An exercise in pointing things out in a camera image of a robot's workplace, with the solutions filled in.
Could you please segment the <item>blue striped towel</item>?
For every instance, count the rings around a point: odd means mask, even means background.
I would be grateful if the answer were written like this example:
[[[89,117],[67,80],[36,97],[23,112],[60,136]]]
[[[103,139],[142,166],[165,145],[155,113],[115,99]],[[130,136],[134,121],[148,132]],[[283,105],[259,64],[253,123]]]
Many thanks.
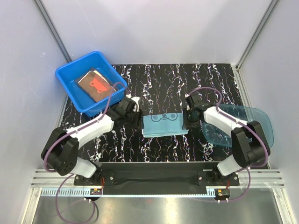
[[[164,113],[147,115],[143,117],[144,128],[142,134],[144,138],[156,138],[188,133],[183,128],[182,113]]]

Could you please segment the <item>brown towel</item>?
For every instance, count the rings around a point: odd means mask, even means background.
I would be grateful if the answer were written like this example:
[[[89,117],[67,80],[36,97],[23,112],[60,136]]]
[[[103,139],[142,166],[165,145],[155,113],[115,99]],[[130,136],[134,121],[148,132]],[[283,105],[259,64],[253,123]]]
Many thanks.
[[[95,102],[99,102],[117,91],[116,87],[97,70],[89,70],[76,80],[77,85]]]

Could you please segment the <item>dark grey-blue towel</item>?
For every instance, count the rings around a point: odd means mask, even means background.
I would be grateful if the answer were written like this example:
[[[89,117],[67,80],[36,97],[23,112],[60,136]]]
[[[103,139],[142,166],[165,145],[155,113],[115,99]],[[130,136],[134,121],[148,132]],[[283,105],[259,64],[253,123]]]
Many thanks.
[[[80,87],[80,84],[79,84],[79,80],[78,80],[78,79],[74,80],[74,83],[75,83],[78,87]]]

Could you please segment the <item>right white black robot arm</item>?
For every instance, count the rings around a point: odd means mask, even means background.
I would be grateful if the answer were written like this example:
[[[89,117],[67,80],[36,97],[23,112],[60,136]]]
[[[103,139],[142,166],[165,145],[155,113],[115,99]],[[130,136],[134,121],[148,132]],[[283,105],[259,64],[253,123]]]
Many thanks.
[[[233,117],[218,105],[205,103],[196,94],[186,95],[185,100],[187,107],[183,109],[183,128],[192,129],[208,123],[231,138],[232,155],[213,169],[214,183],[223,185],[228,181],[229,175],[236,171],[267,164],[270,147],[258,121],[246,122]]]

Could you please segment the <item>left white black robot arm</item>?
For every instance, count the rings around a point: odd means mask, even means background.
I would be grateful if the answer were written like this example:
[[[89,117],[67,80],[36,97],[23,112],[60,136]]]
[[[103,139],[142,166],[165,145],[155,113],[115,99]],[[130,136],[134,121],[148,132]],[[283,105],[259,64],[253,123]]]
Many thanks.
[[[84,177],[91,185],[97,184],[101,179],[99,165],[80,158],[78,150],[96,137],[117,128],[141,128],[140,103],[140,97],[127,95],[118,104],[108,108],[105,114],[82,125],[67,130],[55,128],[41,153],[44,167],[50,166],[53,172],[61,176],[75,174]]]

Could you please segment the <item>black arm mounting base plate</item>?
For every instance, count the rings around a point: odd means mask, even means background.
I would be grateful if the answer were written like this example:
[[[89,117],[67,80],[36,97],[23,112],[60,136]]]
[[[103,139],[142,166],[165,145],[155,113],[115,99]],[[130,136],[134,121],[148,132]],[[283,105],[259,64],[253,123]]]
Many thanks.
[[[107,162],[102,163],[95,180],[76,175],[77,186],[105,186],[123,183],[186,182],[199,186],[239,186],[236,173],[225,177],[216,176],[216,162]]]

